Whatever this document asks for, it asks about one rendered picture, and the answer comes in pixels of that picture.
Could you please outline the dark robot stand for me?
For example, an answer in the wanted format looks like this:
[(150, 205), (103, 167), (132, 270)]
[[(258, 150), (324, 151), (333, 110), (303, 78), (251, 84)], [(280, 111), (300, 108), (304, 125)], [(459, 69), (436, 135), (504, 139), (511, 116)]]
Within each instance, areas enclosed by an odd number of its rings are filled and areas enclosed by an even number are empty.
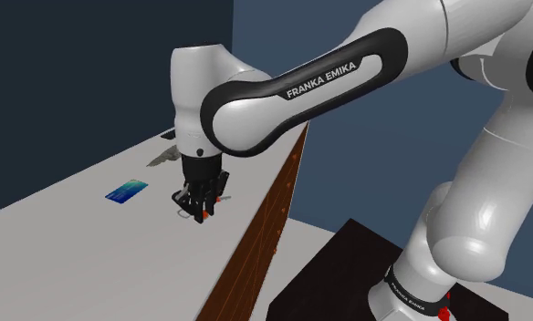
[(401, 252), (348, 220), (270, 303), (266, 321), (376, 321), (368, 293), (380, 281), (401, 307), (432, 321), (509, 321), (508, 312), (460, 284), (437, 302), (416, 299), (387, 271)]

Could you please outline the white table with brown side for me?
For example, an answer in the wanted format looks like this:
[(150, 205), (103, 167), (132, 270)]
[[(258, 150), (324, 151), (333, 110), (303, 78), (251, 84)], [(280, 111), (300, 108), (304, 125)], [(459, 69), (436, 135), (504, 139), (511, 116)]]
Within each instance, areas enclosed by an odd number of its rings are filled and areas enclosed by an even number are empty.
[[(299, 126), (229, 173), (196, 222), (172, 200), (182, 165), (147, 164), (154, 137), (0, 210), (0, 321), (244, 320), (287, 218), (307, 134)], [(123, 204), (105, 196), (148, 186)]]

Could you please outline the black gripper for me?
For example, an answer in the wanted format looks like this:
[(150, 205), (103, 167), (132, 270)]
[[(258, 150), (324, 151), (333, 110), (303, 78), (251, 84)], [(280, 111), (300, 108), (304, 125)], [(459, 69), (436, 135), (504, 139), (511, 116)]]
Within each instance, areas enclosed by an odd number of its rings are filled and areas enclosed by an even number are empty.
[(183, 176), (186, 183), (172, 195), (172, 200), (198, 223), (204, 222), (203, 199), (193, 191), (191, 182), (210, 181), (210, 189), (205, 195), (205, 210), (214, 213), (214, 205), (223, 195), (229, 173), (222, 171), (222, 154), (198, 158), (182, 155)]

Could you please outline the blue green flat card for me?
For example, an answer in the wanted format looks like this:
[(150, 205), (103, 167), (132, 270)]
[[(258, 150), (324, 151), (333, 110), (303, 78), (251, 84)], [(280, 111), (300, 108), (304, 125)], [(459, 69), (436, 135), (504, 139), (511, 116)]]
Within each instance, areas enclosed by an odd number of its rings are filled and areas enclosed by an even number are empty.
[(105, 198), (113, 202), (123, 204), (137, 193), (141, 192), (148, 186), (147, 183), (138, 180), (130, 180), (122, 184), (116, 190), (108, 193)]

